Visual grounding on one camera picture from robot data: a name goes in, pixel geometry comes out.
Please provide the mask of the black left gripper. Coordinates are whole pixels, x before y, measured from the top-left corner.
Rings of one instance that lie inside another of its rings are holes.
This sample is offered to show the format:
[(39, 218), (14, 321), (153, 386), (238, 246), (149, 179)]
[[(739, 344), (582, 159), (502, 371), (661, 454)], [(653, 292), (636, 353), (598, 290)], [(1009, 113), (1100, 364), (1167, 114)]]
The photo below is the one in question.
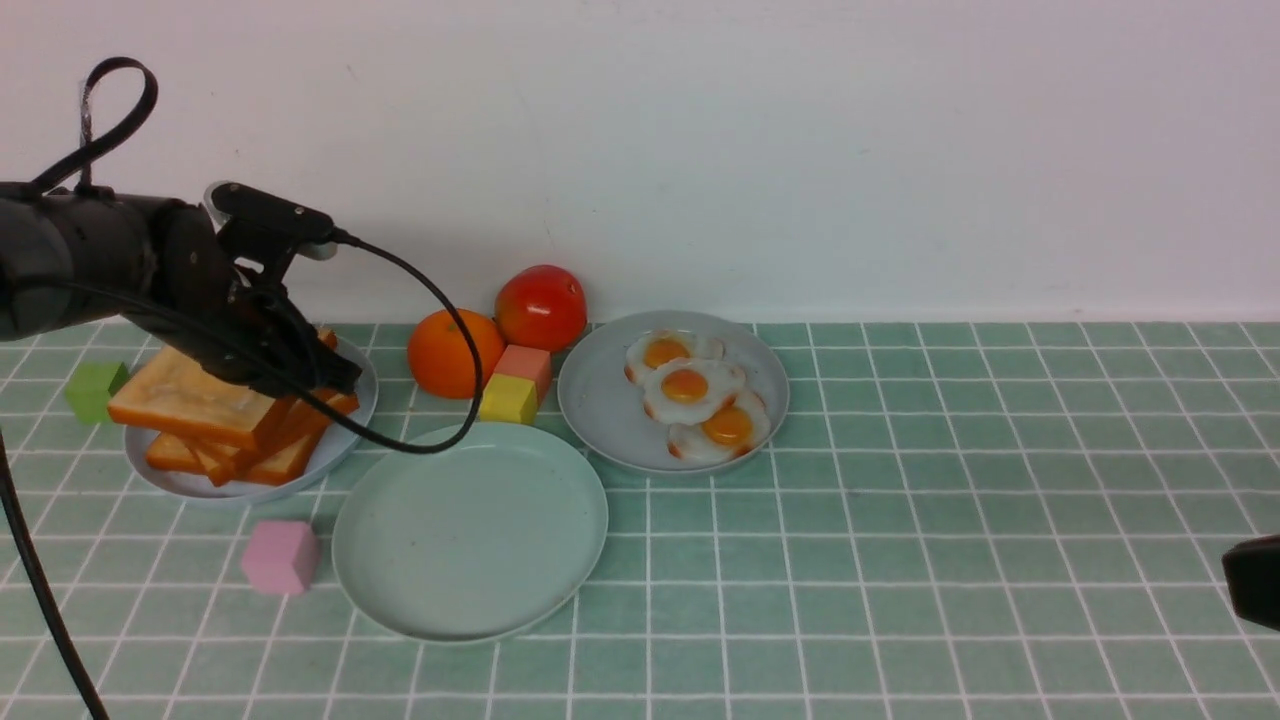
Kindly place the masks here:
[[(252, 350), (256, 357), (308, 389), (356, 392), (364, 374), (360, 364), (338, 348), (317, 345), (317, 332), (283, 286), (255, 284), (260, 273), (238, 269), (218, 242), (204, 209), (164, 205), (148, 228), (155, 232), (155, 269), (147, 291), (151, 301), (232, 340), (237, 347)], [(125, 311), (124, 316), (219, 380), (283, 386), (259, 365), (164, 316), (141, 310)]]

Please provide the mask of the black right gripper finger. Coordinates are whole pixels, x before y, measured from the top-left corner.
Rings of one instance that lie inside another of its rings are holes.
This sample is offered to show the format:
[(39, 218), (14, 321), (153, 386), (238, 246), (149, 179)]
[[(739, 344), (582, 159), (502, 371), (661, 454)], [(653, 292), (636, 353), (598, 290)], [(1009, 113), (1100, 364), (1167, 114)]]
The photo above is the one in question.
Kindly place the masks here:
[(1222, 555), (1233, 612), (1279, 632), (1279, 536), (1240, 542)]

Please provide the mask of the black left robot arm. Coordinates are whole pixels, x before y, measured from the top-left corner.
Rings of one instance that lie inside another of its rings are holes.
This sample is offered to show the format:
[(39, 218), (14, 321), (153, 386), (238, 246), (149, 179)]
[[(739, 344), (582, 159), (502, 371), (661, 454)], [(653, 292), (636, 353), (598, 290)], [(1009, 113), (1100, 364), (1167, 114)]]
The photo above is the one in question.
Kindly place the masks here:
[(333, 219), (232, 182), (204, 204), (110, 190), (3, 186), (3, 338), (123, 316), (210, 375), (270, 397), (355, 391), (284, 275), (332, 249)]

